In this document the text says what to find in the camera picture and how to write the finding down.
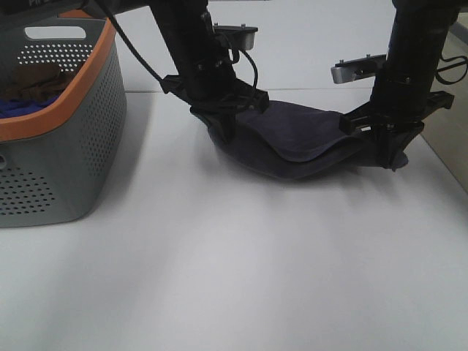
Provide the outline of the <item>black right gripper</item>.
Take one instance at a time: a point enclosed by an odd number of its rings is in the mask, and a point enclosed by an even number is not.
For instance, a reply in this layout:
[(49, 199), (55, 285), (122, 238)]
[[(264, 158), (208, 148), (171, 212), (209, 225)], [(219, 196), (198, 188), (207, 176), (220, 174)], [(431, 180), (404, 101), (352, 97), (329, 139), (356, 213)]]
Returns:
[(352, 134), (373, 127), (376, 163), (385, 169), (408, 164), (406, 147), (423, 131), (420, 122), (433, 112), (450, 109), (455, 97), (446, 91), (432, 91), (435, 71), (413, 74), (385, 65), (377, 74), (370, 100), (341, 116), (339, 128)]

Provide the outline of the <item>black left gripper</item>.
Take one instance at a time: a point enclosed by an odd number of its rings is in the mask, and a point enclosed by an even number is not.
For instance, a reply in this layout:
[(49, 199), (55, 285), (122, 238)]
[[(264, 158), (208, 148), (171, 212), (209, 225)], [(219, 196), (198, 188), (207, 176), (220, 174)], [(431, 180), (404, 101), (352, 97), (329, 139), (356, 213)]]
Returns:
[[(240, 56), (244, 56), (253, 69), (251, 84), (237, 78), (233, 70)], [(257, 87), (258, 80), (257, 65), (248, 51), (230, 48), (212, 71), (202, 69), (191, 78), (167, 75), (160, 85), (166, 94), (173, 94), (187, 103), (190, 113), (215, 131), (224, 143), (230, 143), (235, 137), (235, 114), (247, 110), (263, 113), (269, 106), (268, 93)]]

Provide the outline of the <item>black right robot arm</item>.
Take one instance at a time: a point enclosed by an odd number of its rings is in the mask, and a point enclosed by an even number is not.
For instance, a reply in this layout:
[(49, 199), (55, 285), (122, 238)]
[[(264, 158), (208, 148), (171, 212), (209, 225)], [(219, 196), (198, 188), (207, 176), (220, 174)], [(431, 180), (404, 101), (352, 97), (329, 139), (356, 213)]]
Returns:
[(388, 52), (331, 67), (335, 84), (374, 77), (370, 99), (344, 114), (339, 128), (351, 135), (368, 127), (379, 166), (402, 166), (404, 150), (424, 128), (423, 120), (439, 109), (450, 109), (455, 97), (432, 91), (441, 77), (438, 67), (450, 27), (466, 1), (394, 1), (396, 15)]

